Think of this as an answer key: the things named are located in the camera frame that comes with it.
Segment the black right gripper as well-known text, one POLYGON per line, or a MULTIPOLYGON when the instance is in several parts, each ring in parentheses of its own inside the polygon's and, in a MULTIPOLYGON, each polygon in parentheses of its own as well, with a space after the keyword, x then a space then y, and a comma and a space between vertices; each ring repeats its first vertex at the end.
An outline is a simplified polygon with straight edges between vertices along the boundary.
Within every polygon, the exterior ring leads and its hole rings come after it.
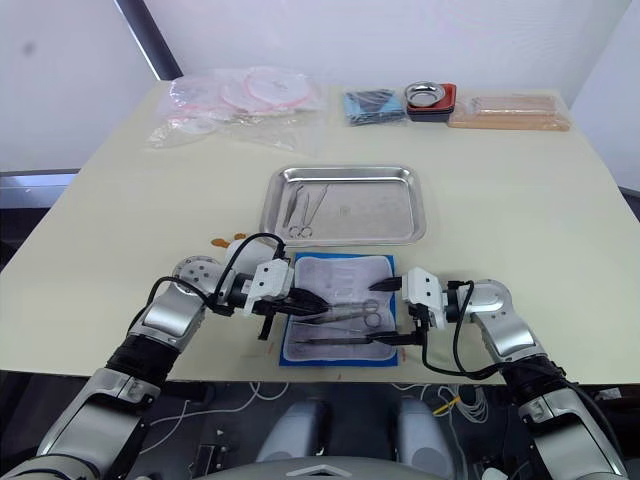
MULTIPOLYGON (((368 287, 369 291, 395 292, 402 288, 402 277, 393 276, 377 281, 368 287)), ((401 334, 397 331, 377 332, 371 334, 371 340, 390 346, 419 345, 427 342, 430 328, 430 310, 421 303, 408 305, 408 313, 414 322, 414 330, 411 333, 401 334)))

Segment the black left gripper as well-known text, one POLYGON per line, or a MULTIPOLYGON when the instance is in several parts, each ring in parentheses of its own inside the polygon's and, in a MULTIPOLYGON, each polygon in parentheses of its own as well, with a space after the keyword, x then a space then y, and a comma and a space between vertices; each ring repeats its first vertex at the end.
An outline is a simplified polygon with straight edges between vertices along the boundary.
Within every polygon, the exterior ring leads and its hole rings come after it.
POLYGON ((259 300, 254 303, 250 313, 263 318, 262 327, 257 337, 259 341, 266 341, 269 338, 277 314, 317 317, 330 310, 330 306, 322 297, 307 289, 292 288, 289 290, 288 298, 292 304, 286 299, 259 300))

